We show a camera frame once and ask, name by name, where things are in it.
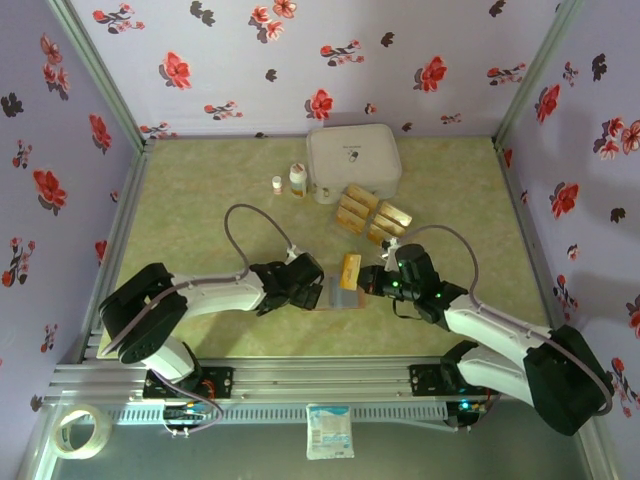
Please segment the pink leather card holder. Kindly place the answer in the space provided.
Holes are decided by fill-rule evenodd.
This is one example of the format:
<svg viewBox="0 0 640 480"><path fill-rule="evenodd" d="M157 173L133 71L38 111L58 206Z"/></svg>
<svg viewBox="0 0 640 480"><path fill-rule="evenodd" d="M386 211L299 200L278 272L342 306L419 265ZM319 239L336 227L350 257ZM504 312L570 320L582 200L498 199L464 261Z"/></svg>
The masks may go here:
<svg viewBox="0 0 640 480"><path fill-rule="evenodd" d="M365 307L364 293L361 289L346 290L339 284L336 274L324 278L322 291L314 311L354 310Z"/></svg>

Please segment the white zip medicine case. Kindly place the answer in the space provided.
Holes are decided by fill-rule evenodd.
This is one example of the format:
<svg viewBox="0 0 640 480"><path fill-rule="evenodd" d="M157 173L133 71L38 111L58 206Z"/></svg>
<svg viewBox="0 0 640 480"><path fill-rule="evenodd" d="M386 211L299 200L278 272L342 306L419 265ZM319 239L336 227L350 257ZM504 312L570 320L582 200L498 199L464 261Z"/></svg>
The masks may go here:
<svg viewBox="0 0 640 480"><path fill-rule="evenodd" d="M351 184L381 199L396 194L402 164L388 126L319 128L307 135L306 146L310 192L317 203L337 203Z"/></svg>

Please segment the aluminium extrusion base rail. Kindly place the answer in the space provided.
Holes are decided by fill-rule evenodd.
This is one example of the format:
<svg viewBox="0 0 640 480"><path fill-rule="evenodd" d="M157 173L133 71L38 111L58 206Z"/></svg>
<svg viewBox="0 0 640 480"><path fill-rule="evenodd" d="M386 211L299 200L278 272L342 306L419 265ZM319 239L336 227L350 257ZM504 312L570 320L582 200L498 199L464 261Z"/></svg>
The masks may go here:
<svg viewBox="0 0 640 480"><path fill-rule="evenodd" d="M411 402L409 367L439 364L438 357L253 357L204 359L205 367L234 369L231 396L222 403ZM42 394L63 399L117 403L140 401L146 369L115 360L62 364Z"/></svg>

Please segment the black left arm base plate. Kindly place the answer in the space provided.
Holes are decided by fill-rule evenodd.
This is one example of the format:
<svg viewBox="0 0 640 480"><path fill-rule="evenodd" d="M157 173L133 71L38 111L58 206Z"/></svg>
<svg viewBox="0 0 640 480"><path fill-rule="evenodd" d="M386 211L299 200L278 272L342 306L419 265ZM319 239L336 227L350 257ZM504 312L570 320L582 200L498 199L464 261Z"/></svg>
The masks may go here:
<svg viewBox="0 0 640 480"><path fill-rule="evenodd" d="M229 399L233 388L234 369L232 367L202 367L185 379L174 384L193 394L211 399ZM144 399L176 399L181 393L168 387L156 373L146 373L142 390Z"/></svg>

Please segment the white blue wipes packet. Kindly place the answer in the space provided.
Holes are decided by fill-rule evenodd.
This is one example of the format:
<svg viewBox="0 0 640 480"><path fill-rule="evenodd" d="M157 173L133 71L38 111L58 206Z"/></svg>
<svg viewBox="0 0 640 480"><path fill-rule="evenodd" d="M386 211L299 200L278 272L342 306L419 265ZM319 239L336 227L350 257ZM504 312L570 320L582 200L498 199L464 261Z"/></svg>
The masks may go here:
<svg viewBox="0 0 640 480"><path fill-rule="evenodd" d="M346 405L306 406L308 460L351 459L355 456L351 408Z"/></svg>

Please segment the white bottle brown label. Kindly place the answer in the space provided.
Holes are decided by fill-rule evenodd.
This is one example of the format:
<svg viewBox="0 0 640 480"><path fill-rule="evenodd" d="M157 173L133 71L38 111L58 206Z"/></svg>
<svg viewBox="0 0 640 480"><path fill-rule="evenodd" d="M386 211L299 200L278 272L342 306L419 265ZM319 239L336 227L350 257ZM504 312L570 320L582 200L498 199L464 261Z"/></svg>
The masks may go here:
<svg viewBox="0 0 640 480"><path fill-rule="evenodd" d="M289 182L292 194L304 198L307 194L307 170L302 163L292 164L289 170Z"/></svg>

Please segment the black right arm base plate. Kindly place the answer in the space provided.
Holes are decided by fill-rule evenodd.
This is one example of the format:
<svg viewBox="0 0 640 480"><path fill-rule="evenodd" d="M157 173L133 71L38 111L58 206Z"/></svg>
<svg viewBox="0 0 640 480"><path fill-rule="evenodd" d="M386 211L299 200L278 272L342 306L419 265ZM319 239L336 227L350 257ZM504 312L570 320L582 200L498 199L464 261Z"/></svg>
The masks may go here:
<svg viewBox="0 0 640 480"><path fill-rule="evenodd" d="M486 396L494 391L472 386L450 364L414 364L408 367L409 384L414 397Z"/></svg>

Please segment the aluminium frame post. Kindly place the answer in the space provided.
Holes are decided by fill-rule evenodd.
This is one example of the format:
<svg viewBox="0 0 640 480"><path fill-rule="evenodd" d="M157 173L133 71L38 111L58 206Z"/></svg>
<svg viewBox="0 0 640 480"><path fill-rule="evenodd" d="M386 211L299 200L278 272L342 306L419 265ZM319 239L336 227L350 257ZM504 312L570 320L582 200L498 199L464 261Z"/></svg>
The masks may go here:
<svg viewBox="0 0 640 480"><path fill-rule="evenodd" d="M130 143L138 151L143 151L146 141L140 134L124 98L110 75L97 48L70 0L45 0L64 29L83 64L89 71L96 87L114 114L119 126Z"/></svg>

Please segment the clear tape roll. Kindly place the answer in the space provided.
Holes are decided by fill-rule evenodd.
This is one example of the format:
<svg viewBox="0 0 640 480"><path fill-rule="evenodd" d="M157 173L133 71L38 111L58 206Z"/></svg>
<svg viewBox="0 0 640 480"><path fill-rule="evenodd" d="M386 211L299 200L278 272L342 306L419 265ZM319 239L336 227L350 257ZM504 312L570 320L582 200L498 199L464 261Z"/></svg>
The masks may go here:
<svg viewBox="0 0 640 480"><path fill-rule="evenodd" d="M93 430L85 443L74 447L71 443L71 430L79 420L87 417ZM112 432L112 420L94 406L80 404L65 407L56 419L51 433L53 453L61 459L85 460L100 453L106 446Z"/></svg>

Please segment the gold VIP card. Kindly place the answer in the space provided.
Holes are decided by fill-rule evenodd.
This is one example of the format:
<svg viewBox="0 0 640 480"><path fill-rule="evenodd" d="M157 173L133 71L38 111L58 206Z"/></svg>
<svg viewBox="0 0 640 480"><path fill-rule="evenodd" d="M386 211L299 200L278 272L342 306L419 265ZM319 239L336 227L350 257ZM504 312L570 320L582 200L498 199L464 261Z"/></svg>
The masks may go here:
<svg viewBox="0 0 640 480"><path fill-rule="evenodd" d="M387 200L381 203L378 213L386 219L403 227L408 227L413 220L411 215L394 206Z"/></svg>
<svg viewBox="0 0 640 480"><path fill-rule="evenodd" d="M361 204L348 195L341 196L339 206L362 219L367 219L370 213L366 205Z"/></svg>
<svg viewBox="0 0 640 480"><path fill-rule="evenodd" d="M374 217L373 224L394 237L402 237L406 233L406 228L403 225L380 214Z"/></svg>
<svg viewBox="0 0 640 480"><path fill-rule="evenodd" d="M375 210L379 203L379 198L376 195L353 183L347 186L345 193L369 210Z"/></svg>
<svg viewBox="0 0 640 480"><path fill-rule="evenodd" d="M339 280L339 286L342 289L348 291L356 291L358 289L361 259L361 255L356 253L347 253L344 255Z"/></svg>
<svg viewBox="0 0 640 480"><path fill-rule="evenodd" d="M336 211L336 223L343 229L361 235L366 227L366 220L340 206Z"/></svg>
<svg viewBox="0 0 640 480"><path fill-rule="evenodd" d="M392 238L394 238L394 235L380 228L379 226L372 224L369 226L366 237L375 245L381 246L384 242L388 242Z"/></svg>

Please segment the aluminium table side rail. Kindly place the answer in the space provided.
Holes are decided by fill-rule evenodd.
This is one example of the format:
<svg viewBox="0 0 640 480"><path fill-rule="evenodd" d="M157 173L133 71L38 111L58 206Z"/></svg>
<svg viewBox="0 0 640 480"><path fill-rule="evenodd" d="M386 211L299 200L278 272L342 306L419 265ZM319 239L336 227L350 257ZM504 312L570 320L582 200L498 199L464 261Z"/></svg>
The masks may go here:
<svg viewBox="0 0 640 480"><path fill-rule="evenodd" d="M125 184L120 192L102 265L99 267L82 330L76 343L75 363L81 364L87 359L93 360L97 357L97 347L94 346L94 343L99 344L100 339L93 340L93 337L101 335L102 323L98 313L99 305L115 289L155 143L155 140L147 140L143 143L141 152L132 160Z"/></svg>
<svg viewBox="0 0 640 480"><path fill-rule="evenodd" d="M513 205L518 228L525 245L547 321L553 327L558 326L558 310L555 297L552 294L552 282L549 279L549 269L545 255L540 249L540 238L535 229L535 223L529 209L532 203L530 200L523 202L521 199L521 194L525 192L525 188L513 166L507 166L505 148L497 140L496 136L491 138L491 143L500 164L508 194Z"/></svg>

